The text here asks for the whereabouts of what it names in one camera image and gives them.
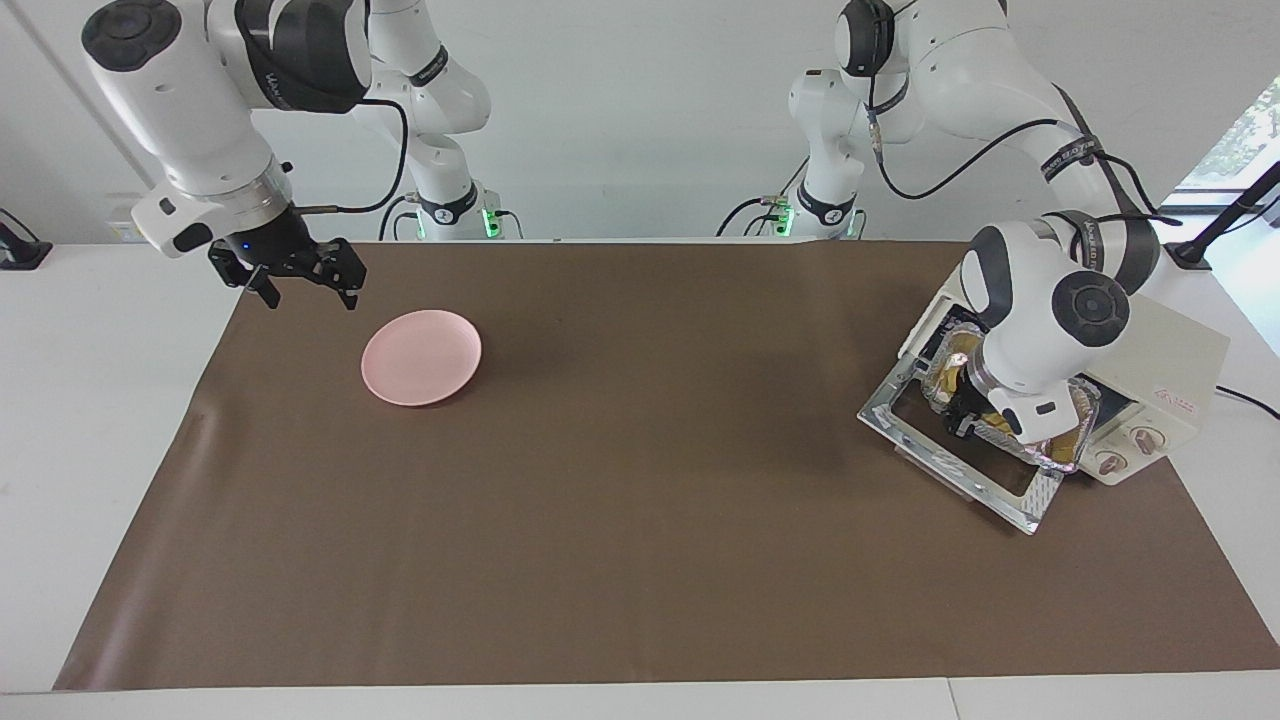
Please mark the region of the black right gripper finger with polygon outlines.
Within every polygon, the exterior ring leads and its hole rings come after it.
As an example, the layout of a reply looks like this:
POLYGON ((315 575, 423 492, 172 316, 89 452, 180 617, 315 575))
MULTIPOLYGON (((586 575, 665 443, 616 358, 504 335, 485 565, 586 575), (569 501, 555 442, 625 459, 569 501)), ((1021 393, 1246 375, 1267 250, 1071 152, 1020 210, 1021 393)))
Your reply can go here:
POLYGON ((266 266, 243 265, 227 243, 211 243, 207 259, 227 287, 255 295, 270 309, 279 307, 282 296, 266 266))
POLYGON ((367 268, 346 238, 314 246, 312 282, 333 290, 346 309, 356 309, 367 268))

